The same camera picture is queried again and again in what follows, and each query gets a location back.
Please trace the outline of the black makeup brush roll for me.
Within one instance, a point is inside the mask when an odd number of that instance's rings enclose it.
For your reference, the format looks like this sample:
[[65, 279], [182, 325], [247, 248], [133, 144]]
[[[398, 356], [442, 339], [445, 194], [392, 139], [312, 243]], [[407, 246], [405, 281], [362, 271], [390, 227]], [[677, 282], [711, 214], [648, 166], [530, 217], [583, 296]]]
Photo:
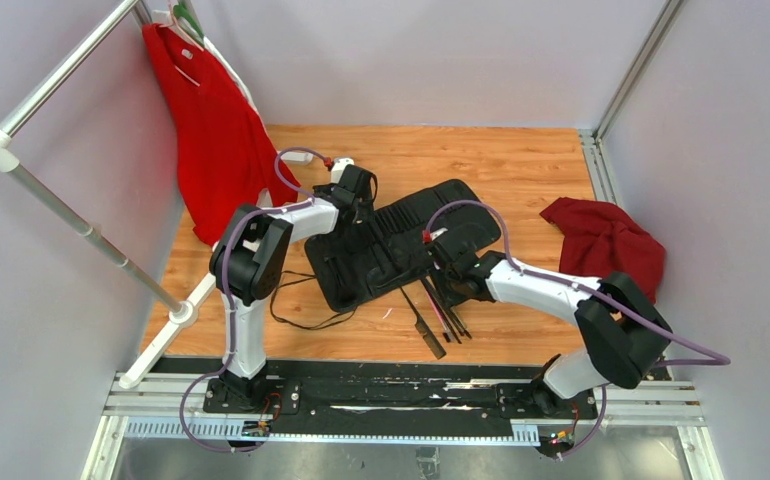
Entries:
[[376, 209], [365, 223], [307, 239], [305, 253], [329, 308], [349, 312], [427, 276], [427, 222], [448, 203], [477, 199], [465, 182], [450, 179]]

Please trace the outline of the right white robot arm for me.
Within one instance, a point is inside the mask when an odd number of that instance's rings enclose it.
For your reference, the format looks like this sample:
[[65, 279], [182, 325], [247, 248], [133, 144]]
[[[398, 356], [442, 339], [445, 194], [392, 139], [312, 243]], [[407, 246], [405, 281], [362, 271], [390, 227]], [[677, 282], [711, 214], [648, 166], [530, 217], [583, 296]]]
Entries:
[[445, 284], [478, 301], [529, 307], [576, 326], [581, 349], [551, 358], [531, 382], [532, 400], [555, 417], [577, 394], [604, 384], [636, 388], [670, 343], [670, 327], [632, 278], [577, 277], [527, 265], [503, 252], [477, 253], [466, 228], [424, 232]]

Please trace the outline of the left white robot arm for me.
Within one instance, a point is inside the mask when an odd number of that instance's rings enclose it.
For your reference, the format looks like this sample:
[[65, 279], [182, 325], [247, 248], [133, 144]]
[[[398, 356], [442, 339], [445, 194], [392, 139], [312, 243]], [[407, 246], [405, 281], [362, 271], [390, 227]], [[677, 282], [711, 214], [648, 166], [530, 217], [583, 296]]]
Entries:
[[281, 207], [240, 205], [213, 248], [209, 272], [227, 308], [227, 353], [217, 374], [229, 400], [244, 413], [267, 400], [264, 327], [289, 247], [340, 231], [373, 215], [378, 178], [349, 164], [309, 198]]

